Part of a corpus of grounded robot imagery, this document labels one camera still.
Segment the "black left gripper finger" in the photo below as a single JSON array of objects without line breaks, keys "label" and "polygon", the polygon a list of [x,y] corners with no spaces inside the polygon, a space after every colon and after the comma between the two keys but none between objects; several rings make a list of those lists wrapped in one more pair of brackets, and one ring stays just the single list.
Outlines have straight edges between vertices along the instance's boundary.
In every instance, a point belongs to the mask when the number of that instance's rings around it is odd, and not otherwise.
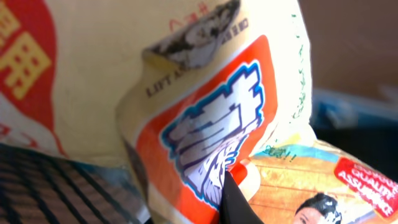
[{"label": "black left gripper finger", "polygon": [[229,172],[225,172],[219,224],[263,224]]}]

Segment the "yellow snack bag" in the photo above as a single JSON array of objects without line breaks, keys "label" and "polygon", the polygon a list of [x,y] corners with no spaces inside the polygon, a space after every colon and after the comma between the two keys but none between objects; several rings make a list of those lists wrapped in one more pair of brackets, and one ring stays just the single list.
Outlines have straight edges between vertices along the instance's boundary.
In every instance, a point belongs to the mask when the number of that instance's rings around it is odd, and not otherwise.
[{"label": "yellow snack bag", "polygon": [[298,1],[1,2],[1,145],[128,171],[152,223],[396,223],[397,184],[312,127]]}]

